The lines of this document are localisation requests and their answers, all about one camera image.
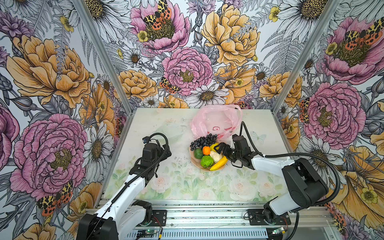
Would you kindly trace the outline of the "fake green custard apple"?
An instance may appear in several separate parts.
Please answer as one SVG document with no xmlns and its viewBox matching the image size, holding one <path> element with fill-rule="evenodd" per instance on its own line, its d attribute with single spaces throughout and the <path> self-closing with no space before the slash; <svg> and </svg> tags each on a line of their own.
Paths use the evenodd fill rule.
<svg viewBox="0 0 384 240">
<path fill-rule="evenodd" d="M 203 168 L 210 169 L 215 164 L 215 161 L 211 156 L 204 155 L 201 159 L 200 164 Z"/>
</svg>

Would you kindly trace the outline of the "aluminium frame post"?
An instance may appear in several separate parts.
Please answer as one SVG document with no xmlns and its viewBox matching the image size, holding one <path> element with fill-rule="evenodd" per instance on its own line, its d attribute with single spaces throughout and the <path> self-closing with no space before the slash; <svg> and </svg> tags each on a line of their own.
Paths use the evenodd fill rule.
<svg viewBox="0 0 384 240">
<path fill-rule="evenodd" d="M 108 52 L 105 48 L 105 45 L 103 43 L 103 40 L 102 40 L 101 36 L 99 35 L 99 30 L 98 30 L 96 24 L 94 23 L 94 20 L 92 19 L 91 15 L 90 15 L 90 12 L 88 10 L 86 3 L 84 1 L 74 1 L 74 6 L 75 6 L 75 9 L 77 10 L 77 12 L 80 16 L 81 21 L 83 22 L 83 24 L 87 30 L 89 39 L 94 44 L 95 49 L 96 49 L 103 65 L 104 65 L 110 79 L 112 80 L 114 87 L 117 90 L 117 93 L 120 97 L 120 100 L 121 100 L 127 114 L 129 116 L 132 116 L 133 115 L 132 106 L 131 106 L 131 104 L 130 104 L 127 96 L 126 96 L 126 93 L 122 87 L 122 84 L 120 83 L 120 81 L 118 79 L 118 74 L 117 74 L 117 72 L 116 72 L 116 70 L 115 70 L 115 68 L 111 62 L 111 59 L 110 59 Z"/>
<path fill-rule="evenodd" d="M 308 41 L 304 45 L 304 48 L 300 53 L 299 58 L 287 79 L 287 82 L 283 86 L 282 91 L 280 92 L 279 96 L 275 101 L 275 104 L 272 108 L 273 115 L 277 114 L 279 107 L 282 105 L 282 103 L 288 96 L 288 93 L 290 92 L 291 88 L 296 82 L 296 79 L 300 75 L 303 65 L 305 64 L 308 57 L 311 55 L 311 51 L 315 47 L 316 42 L 320 39 L 320 36 L 323 34 L 323 31 L 328 28 L 329 22 L 331 21 L 331 17 L 336 12 L 340 2 L 341 1 L 331 0 L 328 1 L 328 3 L 326 4 L 324 11 L 319 18 L 319 21 L 315 25 L 313 33 L 309 35 Z"/>
</svg>

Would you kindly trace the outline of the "pink plastic bag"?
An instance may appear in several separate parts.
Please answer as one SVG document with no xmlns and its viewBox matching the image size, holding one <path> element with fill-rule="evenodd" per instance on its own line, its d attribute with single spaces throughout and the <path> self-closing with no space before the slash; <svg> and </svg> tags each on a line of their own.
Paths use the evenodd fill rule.
<svg viewBox="0 0 384 240">
<path fill-rule="evenodd" d="M 194 137 L 208 134 L 217 135 L 218 140 L 226 140 L 240 126 L 243 112 L 237 105 L 208 105 L 201 108 L 190 122 Z"/>
</svg>

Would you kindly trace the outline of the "right aluminium frame post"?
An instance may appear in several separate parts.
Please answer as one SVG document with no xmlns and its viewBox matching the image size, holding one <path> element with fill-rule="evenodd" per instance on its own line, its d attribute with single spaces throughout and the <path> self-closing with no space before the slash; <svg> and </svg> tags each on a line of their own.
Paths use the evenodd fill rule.
<svg viewBox="0 0 384 240">
<path fill-rule="evenodd" d="M 316 42 L 320 39 L 320 36 L 323 34 L 323 31 L 328 28 L 329 22 L 331 21 L 331 17 L 336 12 L 340 2 L 341 1 L 331 0 L 328 1 L 328 3 L 326 4 L 324 11 L 319 18 L 319 21 L 315 25 L 313 33 L 309 35 L 308 41 L 304 45 L 304 48 L 300 53 L 299 58 L 287 79 L 287 82 L 283 86 L 282 91 L 280 92 L 279 96 L 275 101 L 275 104 L 272 108 L 273 115 L 277 114 L 279 107 L 282 105 L 282 103 L 288 96 L 288 93 L 290 92 L 291 88 L 296 82 L 296 79 L 300 75 L 303 65 L 305 64 L 308 57 L 311 55 L 311 51 L 315 47 Z"/>
</svg>

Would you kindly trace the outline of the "green circuit board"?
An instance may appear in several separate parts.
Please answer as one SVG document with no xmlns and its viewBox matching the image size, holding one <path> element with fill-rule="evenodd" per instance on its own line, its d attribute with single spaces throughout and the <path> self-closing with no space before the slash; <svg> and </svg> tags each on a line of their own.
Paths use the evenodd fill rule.
<svg viewBox="0 0 384 240">
<path fill-rule="evenodd" d="M 153 238 L 156 237 L 158 233 L 159 231 L 155 230 L 140 230 L 136 235 L 136 240 L 139 240 L 141 238 Z"/>
<path fill-rule="evenodd" d="M 274 229 L 271 234 L 272 235 L 279 235 L 279 234 L 284 234 L 286 232 L 285 228 L 284 227 L 280 227 L 280 228 L 277 228 L 277 229 Z"/>
</svg>

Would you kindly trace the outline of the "fake green lime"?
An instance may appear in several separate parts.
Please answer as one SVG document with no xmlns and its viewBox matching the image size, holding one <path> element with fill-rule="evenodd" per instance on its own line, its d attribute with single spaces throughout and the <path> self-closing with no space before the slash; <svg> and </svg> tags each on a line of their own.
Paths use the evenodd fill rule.
<svg viewBox="0 0 384 240">
<path fill-rule="evenodd" d="M 204 157 L 204 153 L 203 153 L 202 149 L 197 148 L 194 150 L 194 158 L 195 159 L 201 160 L 203 157 Z"/>
</svg>

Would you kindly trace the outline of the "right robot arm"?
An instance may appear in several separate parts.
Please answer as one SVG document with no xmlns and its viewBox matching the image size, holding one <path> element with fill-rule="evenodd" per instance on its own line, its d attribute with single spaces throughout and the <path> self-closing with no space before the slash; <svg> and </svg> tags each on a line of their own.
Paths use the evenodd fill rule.
<svg viewBox="0 0 384 240">
<path fill-rule="evenodd" d="M 259 151 L 252 151 L 243 136 L 234 135 L 233 143 L 233 147 L 220 143 L 214 150 L 233 163 L 239 161 L 243 167 L 264 171 L 285 180 L 288 192 L 267 202 L 260 214 L 266 224 L 274 224 L 288 212 L 314 206 L 328 194 L 327 184 L 307 159 L 293 160 L 287 154 L 264 155 Z"/>
</svg>

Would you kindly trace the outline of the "aluminium front rail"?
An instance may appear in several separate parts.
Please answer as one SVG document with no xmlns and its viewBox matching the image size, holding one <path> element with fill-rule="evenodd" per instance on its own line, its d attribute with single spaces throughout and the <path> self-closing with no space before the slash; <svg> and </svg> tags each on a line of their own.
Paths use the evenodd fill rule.
<svg viewBox="0 0 384 240">
<path fill-rule="evenodd" d="M 251 226 L 249 221 L 244 220 L 243 216 L 249 209 L 262 209 L 260 204 L 238 203 L 229 204 L 176 204 L 157 203 L 153 205 L 153 210 L 167 210 L 167 223 L 163 229 L 224 229 L 224 228 L 278 228 L 276 226 Z M 288 227 L 293 227 L 296 222 L 299 227 L 322 228 L 335 227 L 331 214 L 325 207 L 310 207 L 299 211 L 296 217 L 293 213 L 288 213 L 292 222 Z"/>
</svg>

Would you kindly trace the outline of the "fake black grape bunch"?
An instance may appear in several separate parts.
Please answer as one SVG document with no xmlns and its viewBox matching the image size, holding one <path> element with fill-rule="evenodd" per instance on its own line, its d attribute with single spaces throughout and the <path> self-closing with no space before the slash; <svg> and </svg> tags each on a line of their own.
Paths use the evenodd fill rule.
<svg viewBox="0 0 384 240">
<path fill-rule="evenodd" d="M 218 140 L 218 135 L 208 134 L 205 137 L 200 137 L 190 144 L 191 151 L 196 149 L 203 149 L 203 147 L 210 147 L 215 144 Z"/>
</svg>

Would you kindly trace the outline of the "fake orange fruit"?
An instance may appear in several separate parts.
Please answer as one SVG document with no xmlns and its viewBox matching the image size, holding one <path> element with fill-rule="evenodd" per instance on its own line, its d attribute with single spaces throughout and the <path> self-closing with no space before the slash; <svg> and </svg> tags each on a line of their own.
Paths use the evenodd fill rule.
<svg viewBox="0 0 384 240">
<path fill-rule="evenodd" d="M 202 152 L 203 152 L 203 154 L 204 154 L 205 156 L 208 156 L 208 155 L 210 155 L 210 153 L 211 153 L 211 149 L 210 149 L 210 147 L 208 147 L 208 146 L 204 146 L 204 147 L 202 148 Z"/>
</svg>

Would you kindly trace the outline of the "fake yellow banana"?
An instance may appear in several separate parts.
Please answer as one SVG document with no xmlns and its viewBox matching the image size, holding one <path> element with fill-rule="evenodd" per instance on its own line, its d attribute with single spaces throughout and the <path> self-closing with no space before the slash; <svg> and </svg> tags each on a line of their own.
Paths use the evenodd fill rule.
<svg viewBox="0 0 384 240">
<path fill-rule="evenodd" d="M 222 168 L 223 166 L 226 165 L 226 163 L 228 162 L 228 159 L 227 157 L 222 157 L 217 163 L 215 163 L 211 168 L 210 168 L 210 171 L 217 171 L 219 170 L 220 168 Z"/>
</svg>

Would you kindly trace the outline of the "left aluminium frame post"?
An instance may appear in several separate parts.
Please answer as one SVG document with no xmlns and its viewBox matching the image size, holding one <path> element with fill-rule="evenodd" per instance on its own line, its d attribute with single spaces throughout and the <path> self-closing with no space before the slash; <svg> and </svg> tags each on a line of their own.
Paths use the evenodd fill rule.
<svg viewBox="0 0 384 240">
<path fill-rule="evenodd" d="M 99 30 L 98 30 L 96 24 L 94 23 L 94 20 L 92 19 L 91 15 L 90 15 L 90 12 L 88 10 L 86 3 L 84 1 L 74 1 L 74 6 L 75 6 L 75 9 L 77 10 L 77 12 L 80 16 L 81 21 L 83 22 L 83 24 L 87 30 L 89 39 L 94 44 L 95 49 L 96 49 L 103 65 L 104 65 L 110 79 L 112 80 L 114 87 L 117 90 L 117 93 L 120 97 L 120 100 L 121 100 L 127 114 L 129 116 L 132 116 L 133 115 L 132 106 L 131 106 L 131 104 L 130 104 L 127 96 L 126 96 L 126 93 L 122 87 L 122 84 L 120 83 L 120 81 L 118 79 L 118 74 L 117 74 L 117 72 L 116 72 L 116 70 L 115 70 L 115 68 L 111 62 L 111 59 L 110 59 L 108 52 L 105 48 L 105 45 L 103 43 L 103 40 L 102 40 L 101 36 L 99 35 Z"/>
</svg>

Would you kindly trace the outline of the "pink petal-shaped bowl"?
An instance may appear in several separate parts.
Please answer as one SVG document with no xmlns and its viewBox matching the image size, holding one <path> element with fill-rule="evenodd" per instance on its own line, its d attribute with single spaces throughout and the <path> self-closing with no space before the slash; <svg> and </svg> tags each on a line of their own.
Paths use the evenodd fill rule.
<svg viewBox="0 0 384 240">
<path fill-rule="evenodd" d="M 211 171 L 211 168 L 212 167 L 209 167 L 209 168 L 204 168 L 202 165 L 201 165 L 201 161 L 200 159 L 196 159 L 195 156 L 194 156 L 194 153 L 193 151 L 191 150 L 191 148 L 189 148 L 189 152 L 190 152 L 190 155 L 191 155 L 191 162 L 194 166 L 196 166 L 197 168 L 199 168 L 200 170 L 204 171 L 204 172 L 210 172 Z"/>
</svg>

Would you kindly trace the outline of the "fake yellow lemon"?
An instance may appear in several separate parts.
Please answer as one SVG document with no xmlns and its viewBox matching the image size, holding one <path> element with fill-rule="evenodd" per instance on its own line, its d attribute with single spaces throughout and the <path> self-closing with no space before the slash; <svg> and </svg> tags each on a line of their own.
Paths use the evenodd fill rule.
<svg viewBox="0 0 384 240">
<path fill-rule="evenodd" d="M 212 144 L 212 145 L 210 146 L 210 150 L 215 152 L 215 151 L 216 151 L 216 150 L 215 150 L 215 147 L 216 147 L 218 144 L 219 144 L 219 143 L 214 143 L 214 144 Z"/>
</svg>

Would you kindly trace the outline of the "green circuit board right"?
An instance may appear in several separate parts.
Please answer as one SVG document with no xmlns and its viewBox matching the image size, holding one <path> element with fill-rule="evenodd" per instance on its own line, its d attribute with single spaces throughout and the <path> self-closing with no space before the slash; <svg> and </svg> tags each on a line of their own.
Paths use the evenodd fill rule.
<svg viewBox="0 0 384 240">
<path fill-rule="evenodd" d="M 274 229 L 271 234 L 272 235 L 279 235 L 279 234 L 284 234 L 286 232 L 285 228 L 284 227 L 280 227 L 280 228 L 277 228 L 277 229 Z"/>
</svg>

